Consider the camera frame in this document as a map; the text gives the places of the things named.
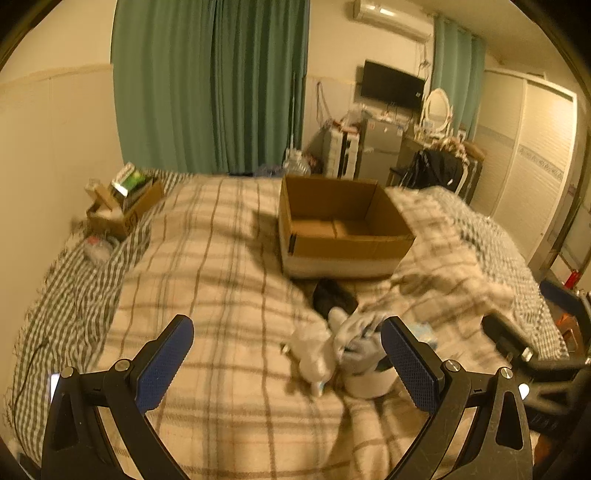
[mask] white wall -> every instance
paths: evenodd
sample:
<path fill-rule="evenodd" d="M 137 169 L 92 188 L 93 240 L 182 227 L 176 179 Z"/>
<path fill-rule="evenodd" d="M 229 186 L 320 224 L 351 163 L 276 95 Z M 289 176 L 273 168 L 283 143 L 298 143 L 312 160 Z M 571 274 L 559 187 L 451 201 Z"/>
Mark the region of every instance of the white wall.
<path fill-rule="evenodd" d="M 402 10 L 433 24 L 417 5 L 406 0 L 389 0 L 381 5 Z M 432 63 L 432 39 L 427 43 L 426 56 Z M 322 82 L 331 116 L 340 119 L 355 102 L 355 85 L 361 81 L 365 60 L 377 61 L 418 75 L 422 58 L 422 44 L 385 28 L 355 21 L 353 2 L 311 0 L 303 147 L 306 148 L 318 140 L 318 81 Z M 425 78 L 426 73 L 430 73 L 430 69 L 428 72 L 421 70 L 420 76 Z"/>
<path fill-rule="evenodd" d="M 1 398 L 24 313 L 72 217 L 89 206 L 86 182 L 108 181 L 123 166 L 111 66 L 0 87 L 0 145 Z"/>
<path fill-rule="evenodd" d="M 0 83 L 34 72 L 110 63 L 117 0 L 62 0 L 17 46 Z"/>
<path fill-rule="evenodd" d="M 0 70 L 0 365 L 71 218 L 88 207 L 86 182 L 123 163 L 109 64 L 115 5 L 63 0 Z M 9 375 L 0 369 L 0 398 Z M 1 421 L 0 434 L 9 436 Z"/>
<path fill-rule="evenodd" d="M 489 51 L 486 51 L 484 57 L 484 68 L 486 69 L 495 69 L 501 66 L 501 62 L 496 59 L 496 57 Z"/>

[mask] cable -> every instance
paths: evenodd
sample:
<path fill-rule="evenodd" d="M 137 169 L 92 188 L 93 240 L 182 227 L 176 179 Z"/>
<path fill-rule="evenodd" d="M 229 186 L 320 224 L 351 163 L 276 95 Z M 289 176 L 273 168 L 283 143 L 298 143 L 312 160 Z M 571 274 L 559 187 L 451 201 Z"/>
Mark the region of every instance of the cable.
<path fill-rule="evenodd" d="M 431 66 L 431 62 L 427 59 L 427 42 L 423 42 L 423 52 L 420 55 L 419 58 L 420 63 L 418 65 L 418 73 L 417 76 L 421 74 L 421 70 L 425 69 L 427 70 L 430 66 Z M 426 71 L 425 77 L 429 77 L 428 72 Z"/>
<path fill-rule="evenodd" d="M 325 124 L 324 115 L 322 112 L 323 105 L 326 110 L 326 114 L 328 115 L 327 121 L 331 121 L 332 115 L 330 114 L 328 103 L 326 103 L 326 98 L 324 97 L 324 86 L 322 85 L 322 81 L 319 80 L 316 83 L 316 121 L 321 127 L 323 127 Z"/>
<path fill-rule="evenodd" d="M 21 448 L 23 449 L 23 451 L 24 451 L 24 446 L 22 444 L 22 439 L 21 439 L 20 434 L 18 433 L 18 428 L 17 428 L 17 406 L 18 406 L 18 400 L 21 398 L 22 392 L 25 390 L 25 386 L 27 385 L 27 379 L 29 378 L 29 373 L 30 373 L 31 367 L 33 365 L 33 360 L 35 360 L 35 357 L 41 351 L 41 349 L 43 347 L 47 346 L 47 345 L 49 345 L 49 340 L 47 340 L 45 338 L 35 348 L 33 354 L 31 355 L 31 359 L 29 360 L 29 364 L 27 365 L 27 370 L 25 371 L 25 378 L 22 381 L 22 387 L 19 390 L 19 392 L 17 393 L 17 396 L 15 397 L 14 401 L 12 402 L 12 428 L 14 429 L 14 433 L 17 436 L 18 444 L 21 446 Z"/>
<path fill-rule="evenodd" d="M 417 68 L 417 77 L 421 74 L 421 65 L 423 65 L 423 59 L 421 58 L 419 52 L 418 52 L 418 42 L 416 42 L 414 44 L 414 58 L 416 59 L 418 57 L 419 62 L 418 62 L 418 68 Z"/>

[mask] red object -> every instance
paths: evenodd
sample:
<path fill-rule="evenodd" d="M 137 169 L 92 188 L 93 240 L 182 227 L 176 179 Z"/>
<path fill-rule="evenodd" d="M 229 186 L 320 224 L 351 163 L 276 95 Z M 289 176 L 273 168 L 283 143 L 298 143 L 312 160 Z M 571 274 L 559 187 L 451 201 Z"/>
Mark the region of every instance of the red object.
<path fill-rule="evenodd" d="M 90 237 L 88 237 L 86 239 L 86 242 L 89 245 L 96 245 L 99 241 L 100 241 L 100 238 L 98 238 L 97 236 L 94 236 L 94 235 L 91 235 Z"/>
<path fill-rule="evenodd" d="M 566 282 L 564 282 L 564 287 L 571 290 L 577 284 L 580 278 L 581 273 L 578 270 L 573 270 L 573 272 L 570 274 L 569 279 Z"/>

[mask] clothes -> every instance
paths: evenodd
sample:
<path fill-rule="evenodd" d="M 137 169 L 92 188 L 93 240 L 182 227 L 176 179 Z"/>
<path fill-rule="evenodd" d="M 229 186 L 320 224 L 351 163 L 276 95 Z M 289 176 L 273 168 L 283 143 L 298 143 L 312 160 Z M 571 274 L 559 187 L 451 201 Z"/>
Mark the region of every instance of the clothes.
<path fill-rule="evenodd" d="M 330 278 L 322 278 L 316 284 L 312 294 L 312 306 L 325 320 L 329 319 L 329 313 L 333 307 L 340 307 L 347 315 L 351 315 L 359 303 L 354 295 L 342 288 Z"/>
<path fill-rule="evenodd" d="M 378 362 L 386 356 L 379 327 L 392 314 L 354 313 L 336 326 L 334 321 L 331 322 L 334 310 L 329 313 L 329 325 L 335 334 L 333 349 L 336 362 L 347 374 L 359 375 L 375 370 Z"/>
<path fill-rule="evenodd" d="M 300 374 L 310 384 L 312 394 L 321 396 L 336 369 L 330 330 L 321 322 L 297 326 L 287 346 L 300 361 Z"/>

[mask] black cloth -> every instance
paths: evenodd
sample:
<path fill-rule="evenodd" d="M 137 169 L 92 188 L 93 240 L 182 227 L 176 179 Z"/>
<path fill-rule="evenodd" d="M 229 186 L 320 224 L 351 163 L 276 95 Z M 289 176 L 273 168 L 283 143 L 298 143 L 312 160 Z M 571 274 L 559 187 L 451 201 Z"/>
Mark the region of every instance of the black cloth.
<path fill-rule="evenodd" d="M 337 282 L 330 278 L 322 278 L 314 289 L 312 305 L 314 310 L 320 313 L 325 320 L 328 320 L 331 308 L 340 307 L 347 315 L 351 315 L 357 310 L 359 303 L 352 293 Z"/>
<path fill-rule="evenodd" d="M 462 160 L 439 150 L 421 150 L 413 158 L 401 186 L 421 190 L 441 186 L 455 192 L 462 179 Z"/>

